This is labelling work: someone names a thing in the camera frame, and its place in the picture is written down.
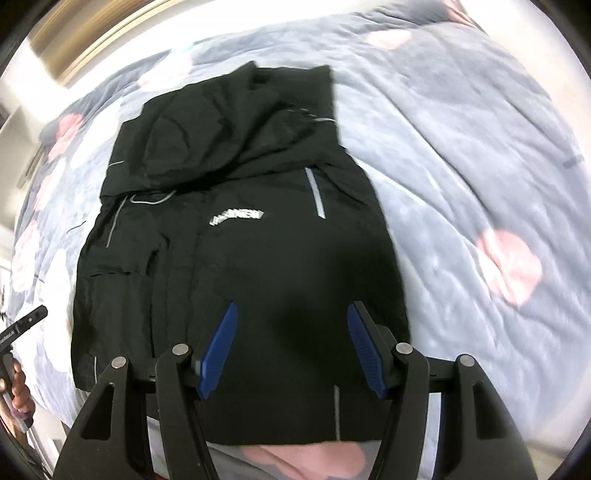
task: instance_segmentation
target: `black jacket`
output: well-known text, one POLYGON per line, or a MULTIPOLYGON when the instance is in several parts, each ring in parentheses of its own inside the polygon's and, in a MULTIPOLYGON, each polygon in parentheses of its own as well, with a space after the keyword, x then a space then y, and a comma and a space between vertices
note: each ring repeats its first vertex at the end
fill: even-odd
POLYGON ((208 440, 380 438, 387 404, 366 386, 346 309, 363 300, 399 341, 407 315, 378 200, 339 145, 331 87, 328 67, 249 63, 122 125, 78 263, 79 388, 118 355, 133 364, 195 345, 231 300, 236 338, 199 407, 208 440))

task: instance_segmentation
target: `bedsheet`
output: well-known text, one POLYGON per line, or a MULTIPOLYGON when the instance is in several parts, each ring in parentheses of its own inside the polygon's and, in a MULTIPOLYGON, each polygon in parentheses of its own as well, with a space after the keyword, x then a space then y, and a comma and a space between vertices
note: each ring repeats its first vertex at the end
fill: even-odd
MULTIPOLYGON (((381 201, 414 345, 477 357, 523 435, 535 435, 589 364, 588 180, 542 88, 452 0, 399 1, 166 51, 47 125, 47 161, 17 226, 9 304, 12 319, 41 302, 50 311, 15 345, 34 398, 66 424, 86 398, 69 360, 76 263, 120 124, 149 98, 250 60, 331 65, 341 143, 381 201)), ((430 413, 424 475, 436 436, 430 413)))

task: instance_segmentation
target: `blue gripper pad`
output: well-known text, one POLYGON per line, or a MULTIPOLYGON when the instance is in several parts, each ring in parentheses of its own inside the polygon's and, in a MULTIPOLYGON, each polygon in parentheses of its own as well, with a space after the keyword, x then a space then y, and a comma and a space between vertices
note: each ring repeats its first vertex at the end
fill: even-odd
POLYGON ((238 309, 232 302, 201 361, 201 381, 197 391, 202 400, 208 398, 209 394, 217 388, 237 327, 238 309))
POLYGON ((368 386, 379 398, 386 399, 388 387, 384 378, 384 363, 367 328, 363 324, 357 308, 353 304, 349 305, 347 309, 347 324, 368 386))

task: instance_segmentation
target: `pink fabric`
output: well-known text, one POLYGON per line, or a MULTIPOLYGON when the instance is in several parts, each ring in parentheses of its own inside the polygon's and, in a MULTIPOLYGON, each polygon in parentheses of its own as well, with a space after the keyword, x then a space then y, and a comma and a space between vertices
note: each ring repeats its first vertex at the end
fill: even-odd
POLYGON ((16 292, 28 290, 33 286, 35 277, 35 255, 39 250, 39 230, 33 220, 14 246, 12 257, 12 288, 16 292))
POLYGON ((528 301, 542 279, 543 269, 527 244, 514 233, 487 229, 476 247, 489 289, 515 306, 528 301))
POLYGON ((381 30, 369 33, 365 37, 365 41, 374 47, 394 50, 404 45, 412 36, 413 34, 409 30, 381 30))
POLYGON ((70 113, 60 120, 60 126, 56 132, 56 144, 49 151, 49 161, 54 161, 58 155, 63 155, 82 125, 82 115, 70 113))
POLYGON ((447 14, 452 22, 468 25, 468 27, 474 27, 474 22, 464 12, 464 8, 458 0, 443 0, 443 5, 447 7, 447 14))
POLYGON ((365 454, 354 442, 326 442, 313 445, 242 447, 250 461, 273 465, 293 480, 354 478, 365 467, 365 454))

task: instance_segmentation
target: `metal screw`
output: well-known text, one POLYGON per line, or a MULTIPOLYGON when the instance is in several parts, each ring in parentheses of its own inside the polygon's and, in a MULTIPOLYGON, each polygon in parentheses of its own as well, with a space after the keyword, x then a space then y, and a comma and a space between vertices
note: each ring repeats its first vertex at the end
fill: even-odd
POLYGON ((127 359, 124 356, 118 356, 113 359, 113 361, 111 362, 111 366, 113 368, 121 368, 124 367, 126 363, 127 359))
POLYGON ((474 360, 474 357, 470 355, 462 355, 460 357, 460 363, 466 367, 473 367, 476 361, 474 360))
POLYGON ((413 352, 413 346, 410 343, 398 343, 396 345, 396 351, 401 355, 408 355, 413 352))
POLYGON ((175 355, 184 355, 189 351, 189 346, 184 343, 179 343, 173 347, 173 353, 175 355))

